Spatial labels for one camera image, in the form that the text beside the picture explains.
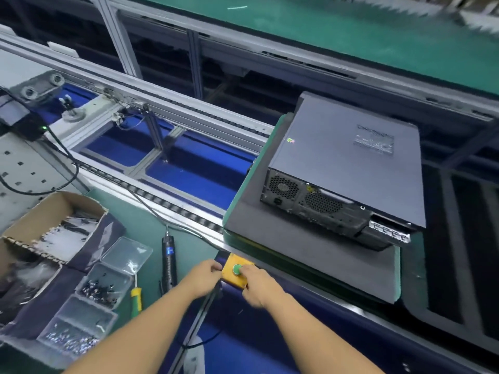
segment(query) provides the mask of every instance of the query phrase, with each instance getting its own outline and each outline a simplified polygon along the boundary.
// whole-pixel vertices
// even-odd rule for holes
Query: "person's left hand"
[[[188,291],[193,299],[207,295],[221,279],[222,265],[215,260],[206,260],[197,264],[178,287]]]

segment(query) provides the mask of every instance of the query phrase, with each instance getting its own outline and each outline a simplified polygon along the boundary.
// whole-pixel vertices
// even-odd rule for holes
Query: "perforated vent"
[[[343,207],[343,203],[326,197],[318,191],[307,194],[305,196],[305,203],[312,210],[318,211],[323,214],[333,214],[340,211]]]
[[[393,155],[394,141],[395,138],[392,135],[357,125],[357,135],[353,144],[371,148],[386,155]]]
[[[298,194],[298,184],[281,176],[274,176],[268,184],[269,190],[287,199],[293,199]]]

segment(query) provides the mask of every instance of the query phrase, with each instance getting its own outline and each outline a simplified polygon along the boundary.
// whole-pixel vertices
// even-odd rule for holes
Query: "plastic container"
[[[153,249],[135,240],[121,237],[109,248],[101,261],[119,271],[135,275],[146,260],[153,253]]]
[[[117,318],[114,312],[72,295],[37,339],[76,359],[106,337]]]
[[[128,294],[133,278],[103,263],[96,263],[92,270],[81,280],[75,289],[77,295],[100,306],[114,310]],[[99,288],[107,288],[97,296],[86,291],[89,284],[97,284]]]

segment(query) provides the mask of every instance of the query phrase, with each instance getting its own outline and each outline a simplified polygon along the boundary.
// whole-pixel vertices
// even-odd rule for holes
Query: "green conveyor belt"
[[[449,20],[335,0],[145,1],[499,95],[499,38]]]

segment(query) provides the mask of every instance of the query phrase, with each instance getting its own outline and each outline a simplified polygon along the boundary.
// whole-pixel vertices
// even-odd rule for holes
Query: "yellow control box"
[[[246,278],[239,273],[239,268],[242,265],[254,265],[251,261],[239,257],[231,253],[221,271],[221,278],[234,286],[241,289],[246,287]]]

